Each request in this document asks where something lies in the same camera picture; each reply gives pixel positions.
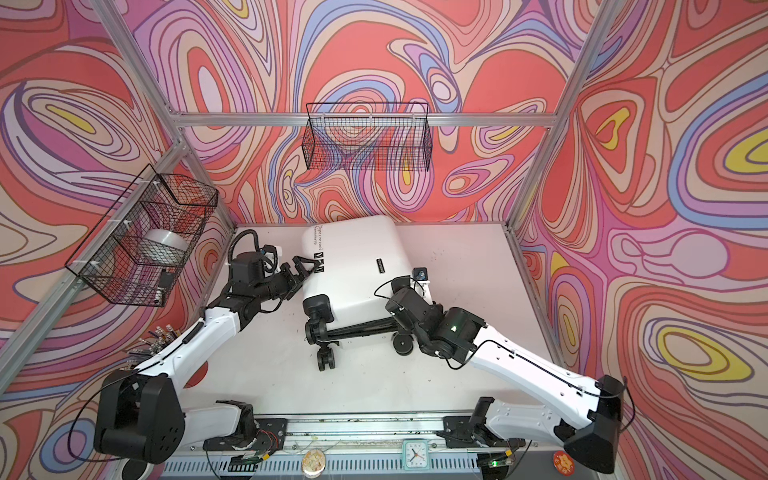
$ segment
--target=vent grille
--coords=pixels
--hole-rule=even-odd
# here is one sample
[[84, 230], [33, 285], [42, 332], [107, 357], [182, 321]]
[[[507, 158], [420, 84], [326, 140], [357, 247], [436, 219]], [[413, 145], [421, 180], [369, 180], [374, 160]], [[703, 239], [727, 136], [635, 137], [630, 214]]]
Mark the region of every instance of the vent grille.
[[[271, 476], [301, 475], [300, 455], [275, 455], [261, 465], [230, 465], [229, 457], [212, 455], [210, 462], [218, 475]], [[430, 472], [479, 473], [477, 454], [465, 452], [440, 452], [429, 456]], [[374, 475], [406, 472], [400, 454], [328, 454], [326, 474], [352, 473]], [[164, 464], [163, 478], [210, 477], [210, 467], [205, 457], [171, 457]]]

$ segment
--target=clock face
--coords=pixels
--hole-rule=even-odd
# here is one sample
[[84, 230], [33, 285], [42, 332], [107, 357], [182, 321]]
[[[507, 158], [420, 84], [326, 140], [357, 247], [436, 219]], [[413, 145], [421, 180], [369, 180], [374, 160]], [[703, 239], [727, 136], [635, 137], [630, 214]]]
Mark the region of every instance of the clock face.
[[429, 468], [427, 442], [422, 440], [403, 442], [402, 454], [406, 457], [406, 468]]

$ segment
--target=black wire basket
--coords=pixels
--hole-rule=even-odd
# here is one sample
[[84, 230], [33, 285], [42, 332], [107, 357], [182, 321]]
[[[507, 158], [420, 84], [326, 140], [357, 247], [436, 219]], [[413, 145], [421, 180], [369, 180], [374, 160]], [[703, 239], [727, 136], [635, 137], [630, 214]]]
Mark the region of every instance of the black wire basket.
[[141, 180], [143, 172], [134, 180], [144, 191], [122, 219], [109, 220], [117, 226], [96, 253], [72, 260], [106, 214], [65, 265], [109, 303], [165, 306], [218, 203], [210, 185], [152, 172], [150, 180]]
[[423, 170], [432, 162], [429, 104], [306, 104], [301, 148], [307, 170]]

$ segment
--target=analog clock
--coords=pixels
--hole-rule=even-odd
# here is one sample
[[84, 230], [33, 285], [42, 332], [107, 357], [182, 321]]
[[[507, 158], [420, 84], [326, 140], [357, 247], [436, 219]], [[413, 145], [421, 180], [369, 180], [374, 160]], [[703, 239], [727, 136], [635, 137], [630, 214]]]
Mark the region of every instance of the analog clock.
[[405, 440], [402, 443], [402, 463], [406, 470], [429, 468], [429, 446], [424, 440]]

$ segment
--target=colorful patterned wall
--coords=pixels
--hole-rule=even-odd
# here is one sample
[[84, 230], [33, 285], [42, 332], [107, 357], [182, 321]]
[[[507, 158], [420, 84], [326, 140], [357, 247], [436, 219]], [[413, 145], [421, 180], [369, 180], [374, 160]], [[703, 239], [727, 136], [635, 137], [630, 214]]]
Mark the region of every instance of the colorful patterned wall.
[[518, 238], [628, 478], [765, 478], [768, 4], [628, 3]]
[[187, 138], [236, 223], [503, 221], [541, 127], [459, 127], [424, 171], [307, 171], [298, 127], [190, 127]]
[[[168, 148], [147, 100], [87, 0], [0, 2], [0, 342], [147, 163]], [[183, 327], [227, 236], [213, 218], [160, 309], [112, 306], [84, 290], [0, 397], [0, 479], [97, 478], [66, 432], [146, 328]], [[91, 454], [95, 404], [73, 449]]]
[[[433, 112], [552, 112], [592, 2], [326, 0], [129, 4], [124, 19], [179, 111], [301, 112], [310, 101], [427, 101]], [[433, 129], [433, 169], [306, 172], [301, 128], [188, 129], [241, 223], [502, 221], [543, 130]]]

